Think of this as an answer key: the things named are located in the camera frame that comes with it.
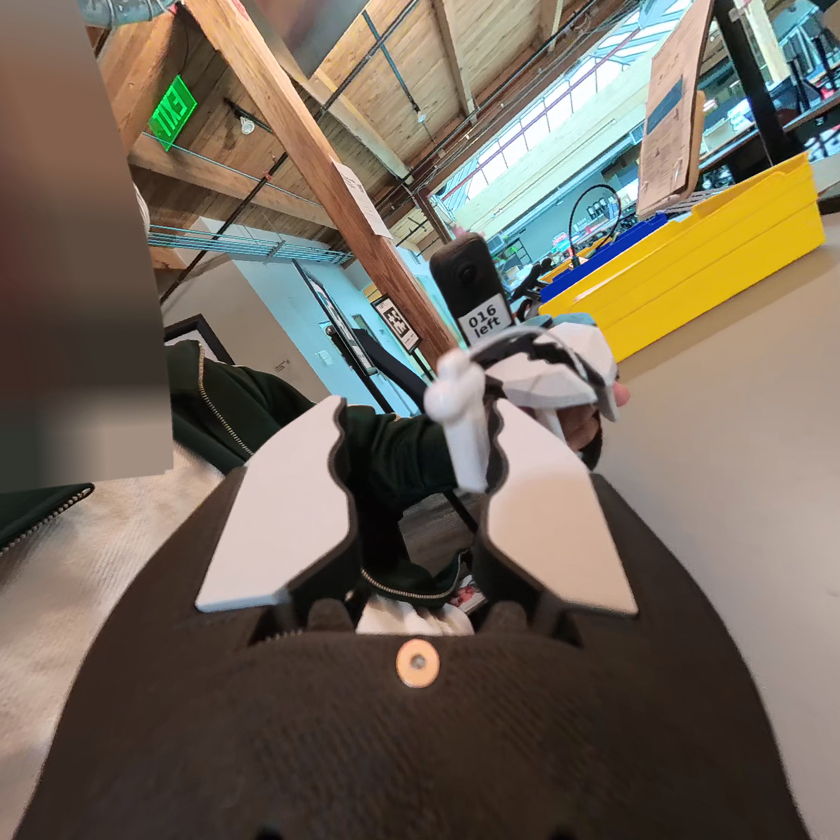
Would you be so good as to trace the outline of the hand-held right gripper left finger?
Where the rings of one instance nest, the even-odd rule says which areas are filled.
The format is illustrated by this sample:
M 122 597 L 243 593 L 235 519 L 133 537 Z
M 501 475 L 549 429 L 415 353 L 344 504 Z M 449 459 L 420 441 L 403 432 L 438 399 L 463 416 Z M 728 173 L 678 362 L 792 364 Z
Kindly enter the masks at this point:
M 344 398 L 332 395 L 249 459 L 196 608 L 219 613 L 343 601 L 360 577 L 360 533 L 346 486 Z

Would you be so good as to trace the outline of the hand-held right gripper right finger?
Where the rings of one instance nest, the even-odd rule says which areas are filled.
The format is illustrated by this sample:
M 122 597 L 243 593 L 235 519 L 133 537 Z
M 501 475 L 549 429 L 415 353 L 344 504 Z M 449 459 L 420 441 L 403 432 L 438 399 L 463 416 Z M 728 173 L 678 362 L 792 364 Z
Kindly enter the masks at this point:
M 500 399 L 490 409 L 480 586 L 526 609 L 542 594 L 614 615 L 638 607 L 590 471 L 536 420 Z

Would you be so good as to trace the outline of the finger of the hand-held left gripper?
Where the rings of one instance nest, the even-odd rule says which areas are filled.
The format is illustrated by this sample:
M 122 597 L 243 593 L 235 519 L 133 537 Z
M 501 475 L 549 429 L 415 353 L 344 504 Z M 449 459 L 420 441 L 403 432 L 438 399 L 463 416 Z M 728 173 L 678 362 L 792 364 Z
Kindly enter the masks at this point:
M 566 363 L 506 358 L 486 369 L 507 399 L 519 407 L 572 408 L 592 406 L 594 388 Z
M 606 420 L 618 419 L 618 367 L 598 327 L 562 322 L 535 338 L 529 354 L 546 363 L 533 391 L 536 407 L 593 406 Z

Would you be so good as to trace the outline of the person's left forearm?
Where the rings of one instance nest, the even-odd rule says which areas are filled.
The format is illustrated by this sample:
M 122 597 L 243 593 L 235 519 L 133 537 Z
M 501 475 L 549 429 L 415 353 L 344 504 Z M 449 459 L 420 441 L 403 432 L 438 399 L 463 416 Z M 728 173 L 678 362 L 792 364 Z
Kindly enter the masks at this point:
M 400 418 L 369 406 L 345 409 L 348 488 L 359 509 L 399 518 L 457 480 L 444 431 L 425 415 Z

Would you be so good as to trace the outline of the person's left hand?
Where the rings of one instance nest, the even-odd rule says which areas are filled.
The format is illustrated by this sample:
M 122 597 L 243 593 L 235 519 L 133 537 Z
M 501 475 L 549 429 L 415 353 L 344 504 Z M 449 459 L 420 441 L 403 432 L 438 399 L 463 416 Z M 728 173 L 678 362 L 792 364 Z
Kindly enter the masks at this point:
M 567 445 L 580 453 L 598 435 L 601 421 L 593 405 L 575 406 L 558 411 Z

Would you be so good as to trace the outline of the framed marker sign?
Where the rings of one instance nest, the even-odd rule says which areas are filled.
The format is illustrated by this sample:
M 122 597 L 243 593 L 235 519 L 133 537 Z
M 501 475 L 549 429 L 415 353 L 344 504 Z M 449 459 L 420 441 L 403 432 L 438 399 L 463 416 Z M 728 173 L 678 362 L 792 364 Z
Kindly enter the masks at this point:
M 418 349 L 421 337 L 390 297 L 380 296 L 372 306 L 406 353 L 412 354 Z

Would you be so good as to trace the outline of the blue plastic bin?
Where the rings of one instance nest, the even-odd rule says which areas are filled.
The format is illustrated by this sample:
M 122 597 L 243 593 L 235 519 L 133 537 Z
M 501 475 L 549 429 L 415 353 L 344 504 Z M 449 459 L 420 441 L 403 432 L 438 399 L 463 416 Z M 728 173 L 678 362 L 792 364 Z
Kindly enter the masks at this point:
M 599 247 L 581 268 L 563 273 L 556 281 L 549 283 L 540 291 L 540 303 L 546 303 L 571 288 L 575 283 L 602 268 L 610 260 L 634 247 L 647 236 L 662 228 L 668 222 L 666 213 L 656 213 L 651 218 L 637 222 L 627 231 L 617 236 L 611 243 Z

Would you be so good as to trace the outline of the large black framed sign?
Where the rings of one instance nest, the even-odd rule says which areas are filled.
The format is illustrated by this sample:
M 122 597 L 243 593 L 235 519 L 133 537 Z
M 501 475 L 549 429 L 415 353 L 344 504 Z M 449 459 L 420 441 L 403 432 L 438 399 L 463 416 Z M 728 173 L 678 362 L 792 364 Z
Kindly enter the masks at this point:
M 372 379 L 372 376 L 378 373 L 378 369 L 374 367 L 369 354 L 362 349 L 350 324 L 330 297 L 326 288 L 318 278 L 303 268 L 298 260 L 292 260 L 292 265 L 294 265 L 297 272 L 304 279 L 310 293 L 327 316 L 329 326 L 324 331 L 330 337 L 339 354 L 356 374 L 357 378 L 371 394 L 382 411 L 384 413 L 393 413 L 394 410 L 391 404 L 387 402 L 382 391 Z

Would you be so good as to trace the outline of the white paper notice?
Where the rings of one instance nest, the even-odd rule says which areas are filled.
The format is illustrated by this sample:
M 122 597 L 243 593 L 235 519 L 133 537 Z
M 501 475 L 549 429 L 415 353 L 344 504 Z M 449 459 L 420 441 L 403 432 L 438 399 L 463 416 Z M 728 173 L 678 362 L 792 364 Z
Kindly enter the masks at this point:
M 364 189 L 360 178 L 353 172 L 349 166 L 340 163 L 339 161 L 332 161 L 333 167 L 340 174 L 343 183 L 346 185 L 350 195 L 355 201 L 356 206 L 364 216 L 371 233 L 393 241 L 393 236 L 386 226 L 382 216 L 376 210 L 368 193 Z

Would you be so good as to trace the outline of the wooden pillar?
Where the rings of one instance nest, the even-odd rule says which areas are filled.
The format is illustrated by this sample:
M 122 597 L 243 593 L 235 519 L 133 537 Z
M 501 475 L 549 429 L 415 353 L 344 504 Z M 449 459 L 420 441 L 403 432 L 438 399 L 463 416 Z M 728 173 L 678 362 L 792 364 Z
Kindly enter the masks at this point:
M 326 136 L 298 95 L 255 24 L 236 2 L 185 2 L 204 35 L 220 52 L 288 152 L 353 255 L 378 290 L 397 305 L 419 335 L 433 368 L 455 337 L 420 288 L 393 242 L 375 232 L 370 202 L 352 186 Z

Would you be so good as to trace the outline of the brown cardboard sign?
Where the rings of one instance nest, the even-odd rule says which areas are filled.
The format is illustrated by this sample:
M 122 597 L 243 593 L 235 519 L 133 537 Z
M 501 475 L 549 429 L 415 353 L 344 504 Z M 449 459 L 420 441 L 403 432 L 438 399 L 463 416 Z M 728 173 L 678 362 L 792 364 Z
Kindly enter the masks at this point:
M 638 166 L 641 221 L 686 199 L 697 186 L 706 100 L 698 80 L 712 5 L 693 2 L 653 57 Z

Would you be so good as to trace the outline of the green exit sign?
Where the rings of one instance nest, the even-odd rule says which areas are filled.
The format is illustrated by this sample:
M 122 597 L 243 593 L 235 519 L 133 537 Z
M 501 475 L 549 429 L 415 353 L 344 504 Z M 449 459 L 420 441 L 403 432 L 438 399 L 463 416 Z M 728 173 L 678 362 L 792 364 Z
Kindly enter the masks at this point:
M 169 152 L 197 107 L 192 90 L 180 74 L 175 75 L 148 121 L 153 139 Z

